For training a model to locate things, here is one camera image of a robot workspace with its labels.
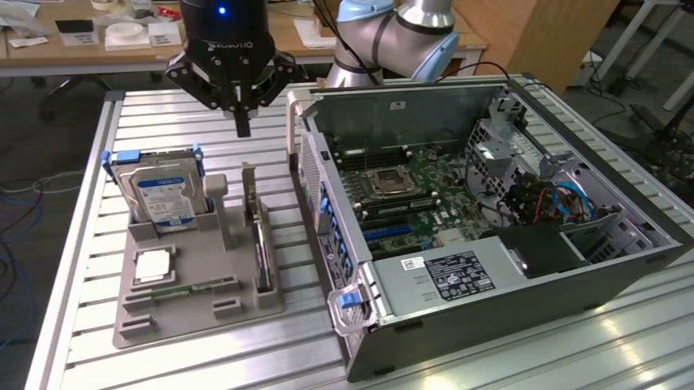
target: aluminum extrusion table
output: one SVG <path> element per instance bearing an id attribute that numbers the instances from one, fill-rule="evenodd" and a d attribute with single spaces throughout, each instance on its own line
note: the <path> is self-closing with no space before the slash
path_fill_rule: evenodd
<path id="1" fill-rule="evenodd" d="M 498 76 L 486 77 L 498 80 Z M 313 86 L 301 84 L 295 88 Z M 554 94 L 542 87 L 530 88 L 541 103 L 694 235 L 693 210 Z M 598 309 L 382 378 L 348 383 L 286 163 L 286 94 L 261 110 L 251 122 L 253 137 L 246 139 L 237 138 L 234 122 L 181 90 L 110 96 L 29 389 L 694 386 L 693 252 Z M 565 148 L 537 118 L 529 118 L 529 130 L 550 150 Z M 119 189 L 101 169 L 99 154 L 105 148 L 162 150 L 195 142 L 206 152 L 206 170 L 227 174 L 229 205 L 241 204 L 243 195 L 241 163 L 258 164 L 258 190 L 270 208 L 287 310 L 273 318 L 118 350 L 111 342 L 129 217 Z"/>

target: white label sticker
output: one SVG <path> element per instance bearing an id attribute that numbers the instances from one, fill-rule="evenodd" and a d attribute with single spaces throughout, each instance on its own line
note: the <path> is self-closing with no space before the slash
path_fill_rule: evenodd
<path id="1" fill-rule="evenodd" d="M 154 223 L 177 226 L 193 222 L 194 206 L 183 195 L 186 181 L 182 177 L 146 180 L 138 183 L 138 187 Z"/>
<path id="2" fill-rule="evenodd" d="M 9 42 L 13 45 L 13 47 L 26 47 L 41 45 L 42 43 L 49 42 L 49 39 L 46 39 L 45 37 L 31 39 L 11 39 Z"/>
<path id="3" fill-rule="evenodd" d="M 418 268 L 422 268 L 425 266 L 425 258 L 406 258 L 405 260 L 401 260 L 402 262 L 402 268 L 405 268 L 405 271 L 412 271 Z"/>

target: desk leg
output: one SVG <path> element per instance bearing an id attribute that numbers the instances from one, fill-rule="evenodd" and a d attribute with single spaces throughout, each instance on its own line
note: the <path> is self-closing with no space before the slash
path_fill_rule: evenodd
<path id="1" fill-rule="evenodd" d="M 687 78 L 680 88 L 677 88 L 677 91 L 675 91 L 673 96 L 671 97 L 663 108 L 668 111 L 676 110 L 677 107 L 683 104 L 687 95 L 692 93 L 692 89 L 694 89 L 694 71 Z"/>
<path id="2" fill-rule="evenodd" d="M 628 26 L 628 29 L 622 33 L 622 36 L 620 37 L 620 40 L 616 43 L 616 47 L 612 48 L 610 53 L 608 54 L 608 57 L 605 58 L 605 61 L 600 66 L 598 76 L 601 80 L 605 78 L 605 75 L 608 74 L 608 71 L 616 63 L 620 54 L 625 50 L 629 41 L 632 41 L 632 38 L 637 33 L 637 30 L 640 29 L 640 26 L 644 23 L 646 16 L 649 16 L 649 14 L 652 13 L 655 6 L 656 3 L 653 2 L 653 0 L 645 0 L 644 6 L 641 6 L 640 8 L 640 13 L 634 16 L 632 23 Z"/>
<path id="3" fill-rule="evenodd" d="M 644 66 L 649 62 L 649 59 L 652 59 L 653 54 L 656 53 L 656 50 L 663 44 L 663 41 L 665 41 L 665 38 L 671 35 L 673 32 L 675 26 L 677 26 L 677 23 L 680 22 L 680 19 L 683 19 L 683 15 L 685 15 L 685 11 L 677 10 L 671 17 L 668 18 L 668 22 L 659 30 L 657 35 L 653 37 L 653 39 L 649 42 L 649 45 L 646 46 L 644 53 L 637 58 L 637 61 L 633 63 L 633 66 L 629 68 L 628 71 L 628 79 L 633 80 L 640 75 L 641 70 L 644 69 Z"/>

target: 3d printed holder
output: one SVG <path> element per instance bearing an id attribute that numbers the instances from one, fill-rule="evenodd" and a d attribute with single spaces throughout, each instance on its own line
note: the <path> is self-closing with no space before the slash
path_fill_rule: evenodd
<path id="1" fill-rule="evenodd" d="M 243 166 L 245 205 L 225 207 L 226 175 L 205 177 L 211 213 L 198 228 L 161 235 L 133 223 L 125 251 L 117 348 L 163 340 L 285 311 L 267 210 L 257 194 L 255 168 Z M 138 262 L 157 253 L 163 275 L 137 278 Z"/>

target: sticker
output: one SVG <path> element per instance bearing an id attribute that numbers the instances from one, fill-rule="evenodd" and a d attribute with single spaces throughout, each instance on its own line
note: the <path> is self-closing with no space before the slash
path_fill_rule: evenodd
<path id="1" fill-rule="evenodd" d="M 422 206 L 429 206 L 434 202 L 434 199 L 424 199 L 421 201 L 410 202 L 410 207 L 417 208 Z"/>
<path id="2" fill-rule="evenodd" d="M 425 265 L 446 301 L 496 289 L 474 252 L 429 260 Z"/>
<path id="3" fill-rule="evenodd" d="M 154 223 L 177 226 L 194 221 L 194 206 L 183 195 L 186 180 L 182 177 L 141 181 L 138 189 Z"/>
<path id="4" fill-rule="evenodd" d="M 422 268 L 425 266 L 425 258 L 406 258 L 405 260 L 401 260 L 402 262 L 402 268 L 405 268 L 405 271 L 412 271 L 418 268 Z"/>

